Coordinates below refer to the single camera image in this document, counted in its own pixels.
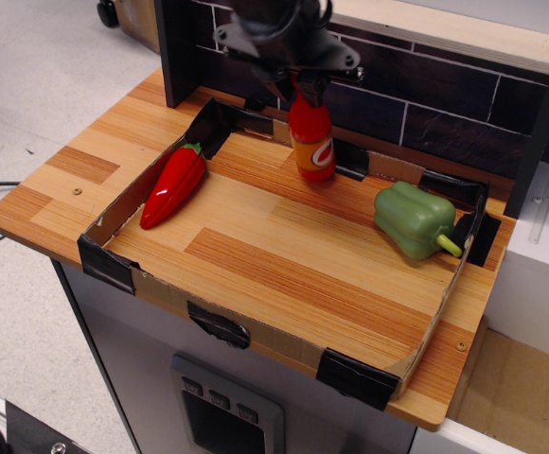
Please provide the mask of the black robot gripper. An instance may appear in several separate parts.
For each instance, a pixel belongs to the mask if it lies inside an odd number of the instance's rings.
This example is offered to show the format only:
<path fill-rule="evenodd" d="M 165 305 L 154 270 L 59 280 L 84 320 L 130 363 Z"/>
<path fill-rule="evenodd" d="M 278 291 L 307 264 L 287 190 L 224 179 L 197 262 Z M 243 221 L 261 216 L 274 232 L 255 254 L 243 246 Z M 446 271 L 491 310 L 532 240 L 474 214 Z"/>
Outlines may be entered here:
<path fill-rule="evenodd" d="M 281 102 L 297 90 L 312 108 L 324 106 L 329 79 L 358 84 L 360 54 L 328 32 L 330 1 L 230 1 L 231 22 L 217 26 L 214 40 L 231 57 L 265 71 L 262 83 Z"/>

